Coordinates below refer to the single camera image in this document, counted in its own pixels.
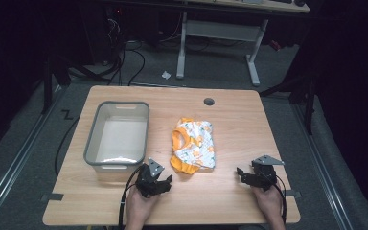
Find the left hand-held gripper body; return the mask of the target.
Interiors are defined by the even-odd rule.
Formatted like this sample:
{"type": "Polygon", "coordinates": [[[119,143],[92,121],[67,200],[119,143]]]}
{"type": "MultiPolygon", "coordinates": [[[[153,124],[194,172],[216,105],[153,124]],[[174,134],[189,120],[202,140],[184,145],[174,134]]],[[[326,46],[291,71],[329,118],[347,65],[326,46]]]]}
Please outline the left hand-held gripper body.
{"type": "Polygon", "coordinates": [[[157,181],[164,167],[152,158],[144,163],[139,171],[135,185],[143,197],[164,193],[165,185],[157,181]]]}

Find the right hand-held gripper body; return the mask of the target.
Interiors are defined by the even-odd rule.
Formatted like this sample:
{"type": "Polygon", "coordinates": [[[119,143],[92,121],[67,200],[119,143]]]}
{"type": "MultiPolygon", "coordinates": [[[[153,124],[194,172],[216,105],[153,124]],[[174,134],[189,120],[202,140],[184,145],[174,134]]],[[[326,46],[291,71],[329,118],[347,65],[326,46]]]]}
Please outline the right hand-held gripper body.
{"type": "Polygon", "coordinates": [[[277,183],[277,173],[274,170],[275,165],[284,166],[285,162],[269,155],[263,155],[252,161],[252,174],[254,187],[263,188],[267,191],[272,185],[277,183]]]}

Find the person's left hand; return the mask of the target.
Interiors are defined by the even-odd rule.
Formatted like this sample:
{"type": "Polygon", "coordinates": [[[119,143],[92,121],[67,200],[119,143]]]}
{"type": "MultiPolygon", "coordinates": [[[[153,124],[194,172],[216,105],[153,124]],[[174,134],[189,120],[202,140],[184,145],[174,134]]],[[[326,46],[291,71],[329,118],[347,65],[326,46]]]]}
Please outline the person's left hand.
{"type": "Polygon", "coordinates": [[[151,211],[159,199],[159,195],[149,197],[142,196],[141,192],[133,186],[126,199],[126,211],[128,222],[141,222],[144,224],[150,217],[151,211]]]}

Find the person's right hand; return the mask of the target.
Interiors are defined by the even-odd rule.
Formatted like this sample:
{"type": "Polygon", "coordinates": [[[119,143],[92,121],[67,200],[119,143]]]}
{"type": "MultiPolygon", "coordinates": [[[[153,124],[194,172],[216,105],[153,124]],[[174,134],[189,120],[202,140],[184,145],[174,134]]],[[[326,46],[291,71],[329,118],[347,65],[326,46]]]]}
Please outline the person's right hand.
{"type": "Polygon", "coordinates": [[[263,188],[252,187],[257,203],[268,222],[283,221],[282,218],[282,196],[275,186],[271,186],[268,190],[263,188]]]}

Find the orange and white child's garment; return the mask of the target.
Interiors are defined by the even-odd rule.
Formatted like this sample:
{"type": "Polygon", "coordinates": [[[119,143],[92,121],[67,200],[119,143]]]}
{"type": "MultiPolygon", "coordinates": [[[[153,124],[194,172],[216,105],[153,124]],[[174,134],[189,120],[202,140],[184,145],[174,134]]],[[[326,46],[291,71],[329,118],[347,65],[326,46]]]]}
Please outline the orange and white child's garment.
{"type": "Polygon", "coordinates": [[[212,132],[208,121],[181,118],[172,131],[172,167],[186,174],[211,172],[216,166],[212,132]]]}

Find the white basin with grey rim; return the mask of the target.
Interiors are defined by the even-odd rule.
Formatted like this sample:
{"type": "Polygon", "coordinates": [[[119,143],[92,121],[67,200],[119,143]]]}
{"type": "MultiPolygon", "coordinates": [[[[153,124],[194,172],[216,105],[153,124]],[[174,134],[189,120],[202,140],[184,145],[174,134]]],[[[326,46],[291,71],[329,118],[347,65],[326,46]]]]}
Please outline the white basin with grey rim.
{"type": "Polygon", "coordinates": [[[144,161],[150,106],[144,102],[101,103],[84,150],[97,173],[131,173],[144,161]]]}

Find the black metal stand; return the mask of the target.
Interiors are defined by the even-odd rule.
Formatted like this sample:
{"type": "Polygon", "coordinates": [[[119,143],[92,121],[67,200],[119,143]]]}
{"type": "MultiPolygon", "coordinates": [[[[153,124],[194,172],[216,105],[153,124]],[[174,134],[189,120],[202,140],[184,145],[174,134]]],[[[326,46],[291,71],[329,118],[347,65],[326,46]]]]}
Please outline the black metal stand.
{"type": "Polygon", "coordinates": [[[316,74],[304,74],[291,80],[285,80],[280,84],[260,92],[259,95],[261,97],[267,97],[275,92],[289,91],[288,100],[291,104],[305,104],[303,125],[306,132],[312,135],[311,119],[314,112],[313,105],[316,81],[316,74]]]}
{"type": "Polygon", "coordinates": [[[42,114],[46,114],[52,105],[53,79],[56,79],[61,86],[68,86],[71,83],[66,58],[51,55],[43,64],[44,101],[42,114]]]}

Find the white-framed desk with wooden top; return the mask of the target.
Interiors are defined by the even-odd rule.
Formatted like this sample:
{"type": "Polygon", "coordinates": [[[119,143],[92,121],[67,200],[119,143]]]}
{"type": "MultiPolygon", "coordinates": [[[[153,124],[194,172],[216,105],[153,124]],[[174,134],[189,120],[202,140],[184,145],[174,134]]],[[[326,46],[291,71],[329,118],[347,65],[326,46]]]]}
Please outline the white-framed desk with wooden top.
{"type": "MultiPolygon", "coordinates": [[[[309,13],[310,7],[305,0],[183,0],[185,6],[190,3],[205,4],[206,6],[234,7],[237,10],[256,10],[261,12],[309,13]]],[[[260,25],[251,26],[245,23],[234,24],[213,22],[207,19],[188,19],[187,13],[182,13],[180,50],[178,53],[176,77],[183,79],[186,63],[186,39],[188,36],[207,37],[226,40],[252,42],[251,53],[245,56],[249,76],[254,86],[260,85],[255,58],[258,54],[268,18],[264,17],[260,25]]]]}

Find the dark computer tower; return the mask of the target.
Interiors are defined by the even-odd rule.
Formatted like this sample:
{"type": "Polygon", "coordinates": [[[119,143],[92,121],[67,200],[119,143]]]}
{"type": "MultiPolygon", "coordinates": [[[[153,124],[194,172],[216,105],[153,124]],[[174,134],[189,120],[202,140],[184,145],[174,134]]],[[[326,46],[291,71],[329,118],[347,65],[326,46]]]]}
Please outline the dark computer tower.
{"type": "Polygon", "coordinates": [[[107,37],[110,45],[111,60],[116,64],[125,47],[125,32],[122,12],[119,8],[106,6],[105,19],[108,27],[107,37]]]}

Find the metal floor rail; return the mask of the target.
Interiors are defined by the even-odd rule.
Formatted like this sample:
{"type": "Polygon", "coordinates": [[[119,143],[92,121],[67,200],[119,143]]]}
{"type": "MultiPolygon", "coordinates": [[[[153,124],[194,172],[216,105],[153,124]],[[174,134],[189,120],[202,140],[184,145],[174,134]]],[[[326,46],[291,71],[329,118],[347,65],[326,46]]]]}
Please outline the metal floor rail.
{"type": "Polygon", "coordinates": [[[329,174],[329,171],[326,168],[325,162],[321,157],[319,148],[316,145],[313,136],[309,134],[305,126],[304,122],[305,116],[303,113],[303,109],[297,104],[292,104],[290,107],[294,115],[296,116],[299,127],[302,129],[305,139],[309,145],[314,168],[316,170],[317,176],[320,180],[321,186],[324,190],[328,203],[330,204],[330,207],[333,211],[333,215],[336,219],[339,229],[354,230],[353,225],[342,203],[341,196],[332,181],[331,175],[329,174]]]}
{"type": "Polygon", "coordinates": [[[26,105],[10,122],[9,129],[0,140],[0,208],[23,170],[38,135],[46,124],[53,106],[66,91],[65,86],[54,88],[53,102],[45,113],[43,88],[38,88],[26,105]]]}

